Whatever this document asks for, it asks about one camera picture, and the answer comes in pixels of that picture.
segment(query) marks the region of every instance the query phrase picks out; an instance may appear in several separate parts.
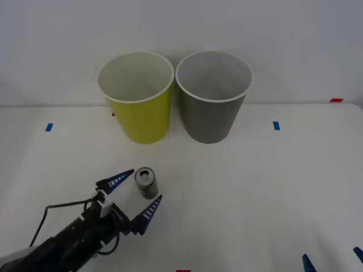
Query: white wall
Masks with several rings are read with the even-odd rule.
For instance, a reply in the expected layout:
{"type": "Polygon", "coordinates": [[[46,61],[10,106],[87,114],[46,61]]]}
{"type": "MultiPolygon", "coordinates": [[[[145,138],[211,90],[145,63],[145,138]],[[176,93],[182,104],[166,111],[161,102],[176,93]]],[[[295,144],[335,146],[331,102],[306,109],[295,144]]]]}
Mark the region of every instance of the white wall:
{"type": "Polygon", "coordinates": [[[247,59],[247,103],[363,99],[361,0],[3,0],[0,104],[104,104],[104,60],[197,49],[247,59]]]}

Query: can pull tab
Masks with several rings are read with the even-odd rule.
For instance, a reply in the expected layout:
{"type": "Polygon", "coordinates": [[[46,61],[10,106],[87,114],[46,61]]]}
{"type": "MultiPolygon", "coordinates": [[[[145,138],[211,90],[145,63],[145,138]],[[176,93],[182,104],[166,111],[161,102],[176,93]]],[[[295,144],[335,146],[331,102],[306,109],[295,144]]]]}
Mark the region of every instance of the can pull tab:
{"type": "Polygon", "coordinates": [[[142,170],[140,172],[140,176],[144,179],[147,180],[149,178],[149,171],[148,170],[142,170]]]}

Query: white table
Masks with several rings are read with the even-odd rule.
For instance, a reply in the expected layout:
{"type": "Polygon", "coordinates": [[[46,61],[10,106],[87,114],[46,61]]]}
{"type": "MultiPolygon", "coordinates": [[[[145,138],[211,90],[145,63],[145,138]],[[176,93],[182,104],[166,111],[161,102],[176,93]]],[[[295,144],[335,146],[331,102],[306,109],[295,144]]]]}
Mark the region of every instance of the white table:
{"type": "MultiPolygon", "coordinates": [[[[291,272],[303,271],[305,253],[318,272],[363,271],[352,250],[363,249],[359,107],[243,105],[229,136],[210,145],[188,136],[176,108],[168,135],[150,145],[130,141],[111,113],[0,108],[0,256],[28,246],[46,205],[87,199],[98,180],[149,166],[163,194],[149,229],[121,236],[82,271],[291,272]]],[[[113,195],[130,218],[149,203],[134,186],[113,195]]],[[[36,244],[81,211],[51,210],[36,244]]]]}

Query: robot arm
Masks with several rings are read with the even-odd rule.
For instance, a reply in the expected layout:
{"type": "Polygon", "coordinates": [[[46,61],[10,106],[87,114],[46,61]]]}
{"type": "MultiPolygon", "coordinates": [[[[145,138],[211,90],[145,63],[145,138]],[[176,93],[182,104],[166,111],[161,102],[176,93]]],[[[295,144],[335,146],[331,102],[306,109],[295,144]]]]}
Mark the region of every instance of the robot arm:
{"type": "Polygon", "coordinates": [[[111,254],[119,243],[120,233],[128,235],[133,232],[135,235],[137,233],[143,235],[156,212],[162,195],[132,221],[107,197],[133,172],[133,170],[130,170],[97,182],[97,195],[92,198],[91,206],[85,209],[79,218],[25,257],[4,264],[0,271],[78,271],[94,255],[111,254]],[[101,248],[115,237],[116,244],[114,248],[110,252],[101,252],[101,248]]]}

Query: blue tape marker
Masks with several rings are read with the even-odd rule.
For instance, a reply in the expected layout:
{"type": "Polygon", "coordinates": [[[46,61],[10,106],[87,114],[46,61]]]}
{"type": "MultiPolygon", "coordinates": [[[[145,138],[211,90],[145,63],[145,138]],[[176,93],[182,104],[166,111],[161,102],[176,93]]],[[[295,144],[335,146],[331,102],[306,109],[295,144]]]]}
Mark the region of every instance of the blue tape marker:
{"type": "Polygon", "coordinates": [[[359,260],[363,262],[363,251],[359,247],[353,248],[353,251],[357,254],[359,260]]]}
{"type": "Polygon", "coordinates": [[[45,129],[45,131],[47,131],[47,132],[51,131],[52,127],[53,127],[53,123],[49,123],[47,128],[45,129]]]}
{"type": "Polygon", "coordinates": [[[273,122],[273,127],[275,128],[275,130],[280,130],[280,125],[278,124],[277,121],[273,122]]]}

